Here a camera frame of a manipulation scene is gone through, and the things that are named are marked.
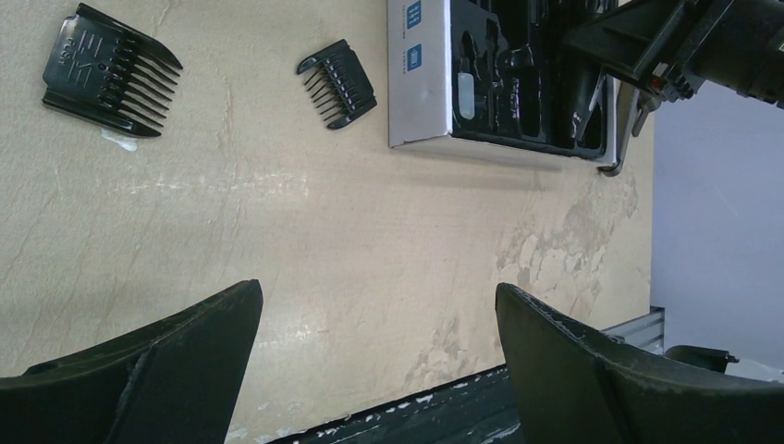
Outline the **large black comb guard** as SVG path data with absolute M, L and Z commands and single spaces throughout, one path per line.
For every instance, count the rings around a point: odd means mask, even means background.
M 157 138 L 182 70 L 158 40 L 80 3 L 55 39 L 42 102 L 129 137 Z

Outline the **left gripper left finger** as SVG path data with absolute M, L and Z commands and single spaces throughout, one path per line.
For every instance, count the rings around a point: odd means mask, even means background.
M 244 280 L 1 381 L 5 443 L 221 443 L 263 309 Z

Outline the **small black comb guard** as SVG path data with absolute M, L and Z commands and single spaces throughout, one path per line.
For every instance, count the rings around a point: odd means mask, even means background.
M 345 39 L 305 57 L 296 68 L 319 118 L 340 130 L 377 106 L 374 87 Z

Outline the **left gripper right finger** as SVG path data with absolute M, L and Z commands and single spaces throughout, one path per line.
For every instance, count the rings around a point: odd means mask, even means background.
M 496 287 L 496 320 L 527 443 L 779 443 L 783 387 L 731 376 L 725 351 L 653 354 Z

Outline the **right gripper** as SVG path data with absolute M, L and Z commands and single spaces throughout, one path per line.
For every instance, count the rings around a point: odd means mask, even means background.
M 563 43 L 670 102 L 710 81 L 783 106 L 781 1 L 630 1 L 568 31 Z

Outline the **white hair clipper kit box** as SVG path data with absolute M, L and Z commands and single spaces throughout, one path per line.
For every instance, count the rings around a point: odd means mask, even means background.
M 613 144 L 607 154 L 598 160 L 587 161 L 454 137 L 450 2 L 391 1 L 387 5 L 389 144 L 392 148 L 544 169 L 606 167 L 615 161 L 615 82 L 607 75 L 589 72 L 580 59 L 570 54 L 563 43 L 566 35 L 562 39 L 563 51 L 579 64 L 582 72 L 578 85 L 587 92 L 604 80 L 610 80 L 613 85 L 608 96 L 613 119 L 607 125 Z

